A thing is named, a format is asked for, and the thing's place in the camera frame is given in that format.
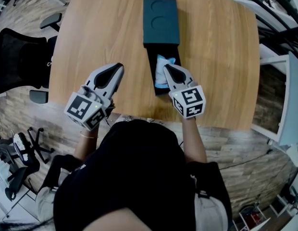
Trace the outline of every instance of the chair backrest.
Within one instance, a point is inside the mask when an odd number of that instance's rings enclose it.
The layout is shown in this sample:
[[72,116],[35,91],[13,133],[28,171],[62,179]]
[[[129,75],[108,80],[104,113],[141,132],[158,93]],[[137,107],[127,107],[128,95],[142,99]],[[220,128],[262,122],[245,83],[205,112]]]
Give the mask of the chair backrest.
[[47,71],[46,38],[33,38],[8,28],[0,32],[0,94],[19,86],[40,88]]

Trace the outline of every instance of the white wall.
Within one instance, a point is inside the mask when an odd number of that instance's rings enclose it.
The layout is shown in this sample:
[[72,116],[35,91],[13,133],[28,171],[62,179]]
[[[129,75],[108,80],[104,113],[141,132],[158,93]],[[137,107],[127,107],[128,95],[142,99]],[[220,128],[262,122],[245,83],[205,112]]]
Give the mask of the white wall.
[[[292,183],[292,186],[298,192],[298,174]],[[282,231],[298,231],[298,215],[294,216],[291,221],[282,229]]]

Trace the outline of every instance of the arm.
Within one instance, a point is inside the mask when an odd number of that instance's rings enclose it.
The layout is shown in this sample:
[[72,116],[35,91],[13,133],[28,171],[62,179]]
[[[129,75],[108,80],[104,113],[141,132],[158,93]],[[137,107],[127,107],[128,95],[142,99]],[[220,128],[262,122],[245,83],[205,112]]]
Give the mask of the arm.
[[207,163],[206,150],[198,132],[195,118],[182,118],[182,130],[186,162]]
[[74,151],[74,157],[84,161],[88,155],[93,153],[97,148],[99,125],[92,131],[83,128],[80,133],[77,147]]

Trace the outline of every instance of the bracelet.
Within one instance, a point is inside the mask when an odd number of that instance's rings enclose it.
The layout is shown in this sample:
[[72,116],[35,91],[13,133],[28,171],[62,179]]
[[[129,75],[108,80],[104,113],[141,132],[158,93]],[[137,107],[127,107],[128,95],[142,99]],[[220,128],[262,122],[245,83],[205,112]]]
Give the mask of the bracelet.
[[89,137],[89,136],[86,136],[84,134],[81,134],[81,136],[83,136],[84,138],[88,138],[88,139],[97,139],[98,137]]

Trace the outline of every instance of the wooden table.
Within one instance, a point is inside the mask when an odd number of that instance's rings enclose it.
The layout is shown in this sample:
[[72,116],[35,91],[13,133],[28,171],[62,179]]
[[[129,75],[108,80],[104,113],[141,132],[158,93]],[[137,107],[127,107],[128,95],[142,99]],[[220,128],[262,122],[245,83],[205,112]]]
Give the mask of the wooden table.
[[[177,0],[182,66],[202,85],[202,126],[249,129],[259,83],[255,14],[232,0]],[[121,62],[114,112],[179,121],[166,97],[155,97],[143,47],[143,0],[71,0],[59,31],[50,101],[66,104],[89,74]]]

